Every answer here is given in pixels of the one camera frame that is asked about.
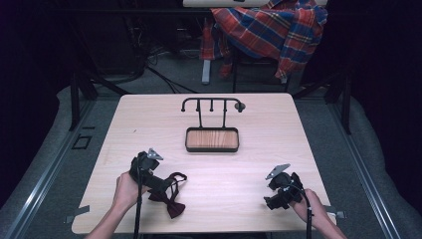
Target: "plaid shirt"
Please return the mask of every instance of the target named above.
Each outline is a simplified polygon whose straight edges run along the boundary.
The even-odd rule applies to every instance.
[[[200,58],[231,60],[229,41],[253,58],[279,61],[276,77],[301,70],[322,37],[327,12],[315,0],[270,0],[259,9],[215,8],[206,19]]]

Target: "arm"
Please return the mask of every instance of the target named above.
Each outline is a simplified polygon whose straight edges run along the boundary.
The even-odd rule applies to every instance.
[[[313,227],[327,239],[346,238],[341,230],[329,219],[326,214],[325,208],[319,200],[317,194],[310,190],[305,189],[305,194],[310,201],[311,208],[313,210]],[[305,222],[307,221],[307,203],[303,199],[301,202],[291,202],[290,205],[295,212]]]
[[[142,194],[148,189],[142,186]],[[137,195],[136,182],[131,179],[128,172],[123,173],[116,180],[111,208],[86,239],[111,238],[124,214],[136,203]]]

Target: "gray floor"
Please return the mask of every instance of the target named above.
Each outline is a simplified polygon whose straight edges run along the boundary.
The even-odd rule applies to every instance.
[[[187,51],[180,56],[162,54],[156,65],[150,66],[171,81],[199,93],[231,93],[231,79],[217,77],[219,61],[211,67],[211,83],[202,85],[202,64],[196,51]],[[263,81],[259,80],[263,76],[260,71],[255,67],[243,68],[240,80],[250,81],[252,77],[254,81]],[[290,92],[297,90],[298,83],[296,78]],[[148,70],[139,79],[119,86],[134,94],[173,94],[166,83]],[[74,131],[68,131],[70,90],[66,88],[58,94],[61,105],[55,124],[21,183],[1,209],[0,238],[83,237],[72,232],[72,216],[79,207],[118,103],[116,93],[100,85],[96,88],[100,93],[96,101],[81,97],[83,118]],[[243,91],[274,89],[274,86],[242,86]],[[306,99],[296,100],[296,106],[328,197],[332,205],[346,212],[347,218],[338,219],[338,226],[349,238],[422,238],[421,215],[400,197],[385,173],[379,142],[359,103],[352,101],[352,135],[347,135],[339,125],[338,105],[326,105],[323,92],[321,89]],[[92,138],[88,148],[72,149],[80,134]],[[306,237],[305,232],[269,232],[267,236]],[[321,238],[317,232],[313,236]],[[131,235],[114,238],[131,238]]]

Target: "dark background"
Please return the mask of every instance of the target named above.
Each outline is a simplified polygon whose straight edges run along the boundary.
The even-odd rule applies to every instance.
[[[116,0],[85,4],[121,6]],[[323,39],[307,65],[304,83],[343,69],[355,57],[351,94],[378,135],[388,174],[422,214],[422,19],[417,6],[416,0],[331,0]],[[43,143],[58,111],[56,93],[70,84],[75,71],[126,75],[138,70],[122,18],[79,19],[83,34],[78,37],[86,43],[81,45],[67,22],[45,9],[40,0],[2,1],[0,6],[1,205]],[[175,34],[173,24],[156,24],[158,37]]]

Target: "bow tie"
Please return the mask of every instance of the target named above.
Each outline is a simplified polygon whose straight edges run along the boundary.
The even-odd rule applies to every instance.
[[[183,179],[177,180],[176,176],[181,176]],[[179,194],[178,183],[180,181],[184,181],[186,179],[187,179],[187,176],[185,174],[182,174],[180,172],[171,173],[166,179],[166,180],[172,180],[173,181],[173,183],[171,183],[171,185],[170,185],[170,188],[171,188],[170,199],[168,199],[167,193],[165,193],[165,191],[164,192],[162,192],[162,191],[151,192],[151,195],[149,195],[148,199],[151,200],[151,201],[156,201],[156,202],[164,202],[165,204],[167,204],[167,211],[168,211],[168,214],[170,215],[171,219],[177,217],[178,215],[182,214],[182,212],[186,208],[186,206],[184,204],[174,201],[176,199],[177,194]]]

